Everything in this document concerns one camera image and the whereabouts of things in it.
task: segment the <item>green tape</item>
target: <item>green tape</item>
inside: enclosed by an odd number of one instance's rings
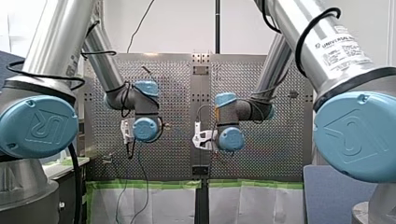
[[[92,196],[93,196],[93,188],[89,188],[88,184],[87,186],[87,193],[86,193],[86,197],[87,197],[87,222],[91,223],[91,207],[92,207]]]
[[[78,162],[82,162],[82,161],[85,161],[85,160],[87,160],[87,158],[84,158],[84,157],[78,158]],[[49,161],[49,162],[45,163],[44,165],[52,165],[52,164],[55,164],[55,163],[57,163],[57,161]],[[71,159],[65,159],[60,164],[61,165],[70,165],[71,166],[71,165],[73,165],[73,162],[72,162]]]
[[[270,189],[303,189],[304,184],[301,182],[278,182],[278,181],[270,181],[270,180],[247,180],[247,179],[209,180],[210,188],[238,188],[242,186],[270,188]]]
[[[92,214],[92,196],[96,189],[145,189],[147,183],[145,180],[124,180],[115,179],[111,181],[90,181],[87,186],[87,215],[88,223],[91,223]],[[149,181],[149,189],[198,189],[200,181]],[[269,180],[248,180],[248,179],[210,179],[210,188],[240,188],[240,187],[259,187],[270,189],[303,189],[304,184],[301,182],[277,182]]]
[[[172,182],[159,182],[149,181],[149,189],[198,189],[199,181],[172,181]],[[147,183],[145,180],[123,180],[116,179],[112,181],[91,181],[87,182],[87,188],[90,189],[145,189]]]

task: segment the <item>white wall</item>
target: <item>white wall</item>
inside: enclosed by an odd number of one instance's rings
[[[151,0],[104,0],[113,48],[125,52]],[[221,1],[221,52],[266,54],[274,38],[252,0]],[[156,0],[131,52],[192,53],[215,50],[214,0]]]
[[[46,0],[0,0],[0,50],[25,57]]]
[[[0,50],[25,56],[46,0],[0,0]],[[104,0],[105,26],[115,50],[125,52],[150,0]],[[132,52],[214,51],[214,0],[156,0]],[[376,63],[396,64],[396,37],[388,41],[396,22],[389,24],[393,0],[324,0],[343,10],[342,23],[356,36]],[[274,33],[253,0],[221,1],[221,52],[266,54]]]

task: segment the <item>ur logo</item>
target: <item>ur logo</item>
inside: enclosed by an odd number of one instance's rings
[[[369,121],[354,110],[326,125],[324,131],[344,162],[358,161],[389,150],[385,140],[373,132]]]
[[[32,118],[26,141],[59,144],[67,125],[67,116],[46,110],[37,110]]]

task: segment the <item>blue joint cap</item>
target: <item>blue joint cap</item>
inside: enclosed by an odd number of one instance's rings
[[[315,117],[314,139],[324,159],[367,182],[396,181],[396,98],[373,91],[339,94]]]
[[[227,128],[219,137],[219,147],[225,151],[238,151],[245,146],[245,137],[235,127]]]
[[[61,98],[25,98],[0,115],[0,150],[20,159],[53,156],[74,140],[78,117]]]
[[[224,92],[216,95],[215,104],[222,107],[236,101],[236,94],[233,92]]]
[[[149,118],[141,118],[134,122],[134,138],[140,142],[154,140],[158,133],[157,123]]]
[[[134,85],[143,93],[149,96],[158,97],[158,84],[155,81],[140,80],[136,81]]]

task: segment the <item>perforated metal panel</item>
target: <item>perforated metal panel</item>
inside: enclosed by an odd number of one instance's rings
[[[190,55],[120,55],[118,65],[125,80],[150,79],[142,68],[146,66],[160,87],[160,116],[171,125],[164,130],[161,139],[152,144],[136,143],[135,157],[126,158],[125,145],[120,133],[120,111],[105,107],[104,92],[91,68],[92,77],[91,113],[92,133],[96,160],[88,170],[91,179],[143,178],[137,163],[137,151],[141,150],[142,163],[148,177],[153,180],[191,179],[190,165]],[[103,163],[102,158],[114,154],[112,163]]]
[[[257,56],[213,56],[211,95],[233,91],[240,98],[249,97],[262,66],[263,61]],[[298,92],[297,98],[290,97],[291,91]],[[293,63],[288,77],[277,90],[275,117],[263,124],[240,122],[246,137],[245,148],[233,156],[213,154],[211,177],[301,179],[303,166],[310,157],[310,146],[304,146],[304,138],[310,138],[311,127],[309,120],[304,120],[304,113],[312,104],[311,94],[307,81]]]
[[[141,68],[145,65],[153,72],[160,87],[160,115],[171,125],[154,144],[136,144],[141,150],[142,162],[151,180],[191,179],[193,158],[197,149],[191,145],[196,100],[191,89],[209,82],[192,82],[193,58],[187,54],[121,54],[118,65],[126,80],[149,79]],[[207,78],[212,102],[223,91],[234,91],[239,97],[249,97],[254,90],[263,66],[262,56],[210,55],[210,73]],[[136,162],[126,159],[126,149],[120,134],[120,111],[107,109],[104,92],[92,69],[88,66],[86,101],[86,141],[92,142],[87,150],[95,154],[89,166],[89,179],[143,178]],[[297,98],[289,98],[297,91]],[[312,90],[293,66],[289,76],[278,90],[276,116],[263,124],[241,122],[247,146],[230,155],[214,155],[211,160],[211,178],[253,178],[300,180],[303,165],[310,161]],[[113,155],[113,162],[103,163],[102,158]]]

